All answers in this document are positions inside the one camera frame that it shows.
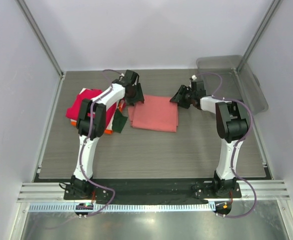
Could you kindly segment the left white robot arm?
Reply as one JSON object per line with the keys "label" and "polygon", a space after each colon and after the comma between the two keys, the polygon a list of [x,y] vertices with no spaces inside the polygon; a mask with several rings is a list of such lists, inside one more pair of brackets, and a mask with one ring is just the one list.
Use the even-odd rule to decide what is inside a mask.
{"label": "left white robot arm", "polygon": [[145,101],[139,78],[137,72],[126,70],[101,94],[82,100],[76,121],[79,135],[77,164],[70,183],[66,183],[63,188],[65,200],[89,199],[96,187],[112,190],[93,182],[95,152],[107,127],[107,110],[121,100],[132,106]]}

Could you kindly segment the magenta t shirt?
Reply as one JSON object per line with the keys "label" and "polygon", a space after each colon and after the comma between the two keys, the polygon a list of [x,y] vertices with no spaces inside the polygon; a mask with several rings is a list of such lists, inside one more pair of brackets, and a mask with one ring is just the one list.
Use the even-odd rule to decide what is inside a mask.
{"label": "magenta t shirt", "polygon": [[89,118],[91,116],[90,113],[90,106],[92,104],[92,98],[88,99],[81,99],[80,95],[78,94],[76,96],[76,99],[71,107],[69,107],[66,111],[65,116],[71,120],[75,120],[76,126],[77,122],[80,119],[80,114],[84,114],[84,110],[87,111],[87,117]]}

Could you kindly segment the green t shirt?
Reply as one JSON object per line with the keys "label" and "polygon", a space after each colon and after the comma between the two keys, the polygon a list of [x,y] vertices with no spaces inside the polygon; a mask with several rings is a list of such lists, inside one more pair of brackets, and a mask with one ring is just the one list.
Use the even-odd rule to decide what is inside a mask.
{"label": "green t shirt", "polygon": [[128,120],[127,116],[124,116],[119,109],[116,109],[113,121],[112,121],[112,131],[116,133],[121,133]]}

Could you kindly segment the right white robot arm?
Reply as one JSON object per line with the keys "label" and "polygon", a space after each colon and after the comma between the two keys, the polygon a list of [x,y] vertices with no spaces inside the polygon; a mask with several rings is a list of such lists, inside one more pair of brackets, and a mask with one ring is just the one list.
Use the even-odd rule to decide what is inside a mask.
{"label": "right white robot arm", "polygon": [[227,196],[236,188],[238,156],[243,141],[252,129],[250,109],[236,99],[207,95],[204,84],[195,80],[190,82],[190,86],[181,85],[170,102],[181,108],[194,106],[215,114],[221,149],[212,184],[207,189],[218,198]]}

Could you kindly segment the salmon pink t shirt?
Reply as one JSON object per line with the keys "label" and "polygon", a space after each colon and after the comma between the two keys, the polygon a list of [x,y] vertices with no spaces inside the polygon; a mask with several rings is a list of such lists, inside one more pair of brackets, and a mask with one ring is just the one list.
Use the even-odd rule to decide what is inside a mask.
{"label": "salmon pink t shirt", "polygon": [[179,125],[178,105],[170,97],[144,95],[144,102],[129,106],[128,117],[133,128],[175,133]]}

